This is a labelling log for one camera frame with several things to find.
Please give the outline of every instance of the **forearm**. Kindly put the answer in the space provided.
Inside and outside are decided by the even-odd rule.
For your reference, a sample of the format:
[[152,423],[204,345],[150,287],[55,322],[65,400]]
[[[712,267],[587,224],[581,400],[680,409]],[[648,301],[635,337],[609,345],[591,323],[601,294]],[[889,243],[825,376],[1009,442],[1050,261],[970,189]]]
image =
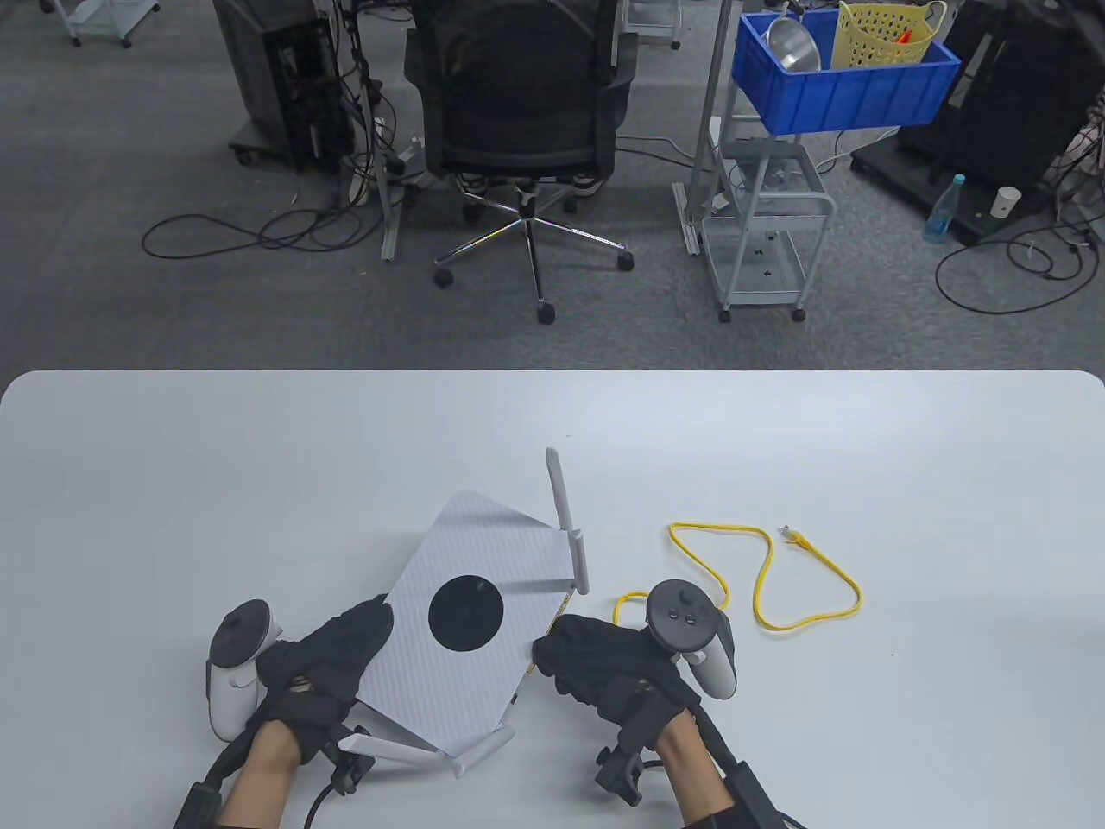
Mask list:
[[691,712],[684,711],[667,724],[656,743],[656,754],[664,762],[684,822],[690,825],[734,806]]
[[298,767],[299,746],[288,727],[275,721],[262,725],[219,823],[240,829],[278,829]]

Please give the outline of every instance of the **black mesh chair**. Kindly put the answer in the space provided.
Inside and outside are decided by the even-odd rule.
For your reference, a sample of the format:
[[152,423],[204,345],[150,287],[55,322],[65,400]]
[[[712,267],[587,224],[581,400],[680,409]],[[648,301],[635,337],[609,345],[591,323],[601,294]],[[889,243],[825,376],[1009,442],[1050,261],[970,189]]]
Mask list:
[[475,224],[488,208],[513,219],[497,230],[434,259],[434,282],[448,287],[443,265],[511,230],[529,249],[537,288],[537,319],[556,311],[545,302],[534,225],[551,228],[618,251],[630,271],[625,245],[550,221],[539,212],[568,198],[566,186],[538,204],[538,182],[570,182],[573,175],[609,177],[614,138],[625,117],[636,73],[636,35],[618,36],[618,0],[411,0],[415,29],[407,33],[403,73],[422,95],[427,168],[514,182],[515,206],[462,188],[464,219]]

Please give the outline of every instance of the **yellow basket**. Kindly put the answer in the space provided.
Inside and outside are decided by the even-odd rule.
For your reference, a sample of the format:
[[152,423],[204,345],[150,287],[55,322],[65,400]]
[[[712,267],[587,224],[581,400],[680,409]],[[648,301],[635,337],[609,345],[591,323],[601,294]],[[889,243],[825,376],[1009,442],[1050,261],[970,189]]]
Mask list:
[[[940,15],[930,23],[937,7]],[[944,0],[934,0],[928,6],[850,4],[841,0],[832,69],[920,63],[947,13]],[[909,42],[898,43],[906,32],[911,32]]]

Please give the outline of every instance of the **sneaker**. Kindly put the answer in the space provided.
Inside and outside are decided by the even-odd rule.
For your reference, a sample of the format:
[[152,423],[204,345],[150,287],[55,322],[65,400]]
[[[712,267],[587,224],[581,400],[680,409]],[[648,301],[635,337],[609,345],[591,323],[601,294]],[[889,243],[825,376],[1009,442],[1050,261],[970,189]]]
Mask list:
[[453,176],[453,182],[461,192],[471,193],[472,196],[478,196],[481,198],[486,198],[487,190],[491,187],[486,176],[473,172],[457,172]]
[[571,189],[581,199],[586,199],[588,196],[594,196],[602,186],[607,183],[604,178],[599,178],[598,176],[587,176],[583,174],[577,174],[571,177]]

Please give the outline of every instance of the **blue plastic crate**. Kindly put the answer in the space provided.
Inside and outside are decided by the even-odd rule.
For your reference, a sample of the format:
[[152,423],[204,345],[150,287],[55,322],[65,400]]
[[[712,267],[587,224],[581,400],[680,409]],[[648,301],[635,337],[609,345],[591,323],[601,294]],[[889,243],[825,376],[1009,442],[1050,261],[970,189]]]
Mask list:
[[959,74],[959,59],[943,43],[920,63],[832,71],[836,9],[811,11],[802,22],[821,53],[821,72],[787,72],[764,43],[778,14],[743,14],[733,80],[771,135],[831,133],[862,127],[928,124]]

